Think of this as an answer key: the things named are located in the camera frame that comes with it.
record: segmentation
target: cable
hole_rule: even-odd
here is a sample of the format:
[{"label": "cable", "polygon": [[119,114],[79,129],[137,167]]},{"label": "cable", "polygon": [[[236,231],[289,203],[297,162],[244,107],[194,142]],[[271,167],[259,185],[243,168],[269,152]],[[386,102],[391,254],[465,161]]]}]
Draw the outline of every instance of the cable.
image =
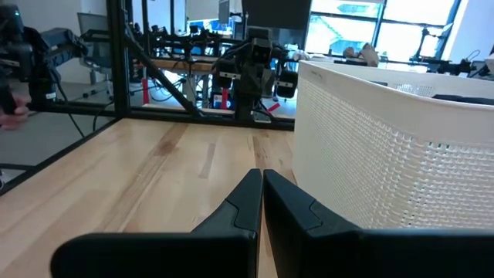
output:
[{"label": "cable", "polygon": [[[59,91],[62,94],[63,100],[65,101],[65,104],[68,104],[69,103],[69,99],[67,98],[67,95],[65,95],[65,92],[62,89],[62,85],[60,85],[60,81],[58,81],[58,80],[56,81],[56,86],[59,88]],[[85,135],[84,135],[83,131],[80,129],[80,127],[77,124],[76,120],[74,120],[74,117],[72,116],[72,114],[68,113],[68,115],[70,117],[70,120],[72,121],[72,123],[76,127],[77,131],[79,131],[80,136],[82,136],[84,138]]]},{"label": "cable", "polygon": [[262,103],[262,100],[258,100],[258,105],[260,105],[261,108],[264,109],[264,110],[261,110],[261,109],[253,109],[252,111],[258,112],[258,113],[261,113],[261,114],[264,114],[264,115],[268,116],[269,119],[272,122],[276,122],[277,121],[277,119],[268,111],[268,108],[266,108],[266,106],[264,105],[264,103]]},{"label": "cable", "polygon": [[182,60],[182,59],[178,60],[178,61],[177,61],[177,62],[176,62],[176,63],[175,63],[172,67],[171,67],[170,71],[175,70],[175,67],[179,64],[179,62],[184,62],[184,60]]},{"label": "cable", "polygon": [[98,120],[98,116],[112,104],[113,104],[113,101],[110,101],[109,103],[107,103],[107,105],[105,105],[103,108],[101,108],[101,110],[99,110],[98,113],[96,113],[96,115],[94,116],[94,119],[93,119],[93,132],[96,131],[96,121]]},{"label": "cable", "polygon": [[[163,88],[163,85],[158,85],[158,84],[156,84],[156,81],[153,81],[153,83],[156,85],[156,86],[154,86],[154,87],[159,87],[159,88],[160,88],[160,92],[161,92],[161,89],[164,89],[164,88]],[[177,82],[173,83],[173,85],[174,85],[174,86],[177,86],[178,84],[182,84],[181,80],[179,80],[179,81],[177,81]],[[154,98],[154,96],[153,96],[153,94],[152,94],[152,93],[150,93],[150,95],[151,95],[151,99],[152,99],[152,100],[154,100],[154,101],[156,101],[156,102],[164,102],[164,101],[170,100],[170,99],[173,97],[173,95],[170,93],[170,96],[165,97],[163,100],[158,100],[158,99]]]},{"label": "cable", "polygon": [[475,58],[477,58],[477,56],[480,55],[480,49],[477,49],[477,50],[474,50],[472,53],[470,53],[470,55],[468,55],[466,57],[466,60],[467,61],[472,61],[474,60]]}]

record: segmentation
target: person's hand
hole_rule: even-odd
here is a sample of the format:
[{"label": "person's hand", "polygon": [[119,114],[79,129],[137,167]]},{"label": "person's hand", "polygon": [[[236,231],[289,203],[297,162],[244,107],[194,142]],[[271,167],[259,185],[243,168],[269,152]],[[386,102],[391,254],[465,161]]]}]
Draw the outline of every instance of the person's hand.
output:
[{"label": "person's hand", "polygon": [[2,129],[12,131],[18,129],[28,119],[29,109],[26,107],[29,99],[25,97],[14,96],[17,109],[13,115],[5,114],[0,107],[0,126]]}]

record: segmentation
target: wooden table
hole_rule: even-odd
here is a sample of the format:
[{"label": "wooden table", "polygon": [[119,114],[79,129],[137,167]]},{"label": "wooden table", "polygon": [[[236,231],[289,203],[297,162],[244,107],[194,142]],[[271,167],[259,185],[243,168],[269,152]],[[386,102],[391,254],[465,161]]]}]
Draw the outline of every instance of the wooden table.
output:
[{"label": "wooden table", "polygon": [[[189,232],[251,168],[294,181],[293,133],[121,120],[0,197],[0,277],[49,277],[88,232]],[[262,222],[259,277],[276,277]]]},{"label": "wooden table", "polygon": [[211,59],[211,63],[193,63],[192,65],[189,66],[188,63],[185,61],[174,61],[174,60],[167,60],[167,59],[153,59],[153,64],[157,66],[158,68],[162,70],[170,70],[170,71],[181,71],[181,72],[188,72],[189,67],[191,67],[191,71],[193,73],[199,73],[199,74],[206,74],[206,73],[212,73],[212,62],[214,62],[217,58],[214,58],[214,60]]}]

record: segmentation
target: floor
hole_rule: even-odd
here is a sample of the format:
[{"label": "floor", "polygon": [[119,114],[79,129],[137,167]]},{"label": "floor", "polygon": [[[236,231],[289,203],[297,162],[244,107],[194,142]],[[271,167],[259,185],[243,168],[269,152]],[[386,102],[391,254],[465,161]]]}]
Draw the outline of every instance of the floor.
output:
[{"label": "floor", "polygon": [[[11,87],[15,93],[26,94],[28,91],[26,84],[22,83],[13,83]],[[70,100],[94,103],[109,102],[108,96],[104,92],[90,96],[87,99],[82,98],[83,91],[86,88],[86,85],[63,83],[63,89],[66,91],[67,97]],[[140,84],[131,84],[130,90],[135,91],[134,96],[130,98],[131,105],[136,107],[142,106],[142,86]],[[174,98],[165,102],[157,101],[163,100],[169,96],[164,90],[151,89],[151,94],[153,98],[151,103],[180,105]],[[275,104],[275,102],[270,99],[265,99],[264,103],[267,107],[271,107]],[[295,115],[295,100],[287,100],[285,102],[284,99],[280,99],[279,103],[281,106],[276,110],[278,114],[285,114],[288,116]],[[80,125],[84,134],[89,134],[91,132],[93,117],[74,116],[74,118],[78,125]],[[97,126],[100,127],[109,120],[111,119],[101,117],[97,122]],[[79,139],[80,135],[67,115],[33,113],[21,130],[0,130],[0,163],[36,165]],[[8,181],[19,174],[21,174],[20,171],[6,170],[4,171],[2,180]]]},{"label": "floor", "polygon": [[[292,149],[288,131],[121,120],[2,196],[0,278],[49,277],[88,232],[190,232],[251,168],[294,181]],[[264,220],[260,237],[259,277],[276,277]]]}]

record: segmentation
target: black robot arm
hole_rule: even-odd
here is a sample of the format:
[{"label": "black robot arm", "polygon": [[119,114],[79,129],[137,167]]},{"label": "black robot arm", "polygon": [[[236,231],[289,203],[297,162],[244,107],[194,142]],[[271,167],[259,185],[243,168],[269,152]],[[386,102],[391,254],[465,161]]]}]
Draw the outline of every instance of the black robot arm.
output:
[{"label": "black robot arm", "polygon": [[[38,32],[22,24],[17,6],[0,6],[0,65],[19,68],[19,79],[29,82],[31,110],[56,101],[56,84],[60,82],[56,67],[87,53],[72,31],[55,28]],[[5,71],[0,72],[0,106],[7,114],[16,109]]]}]

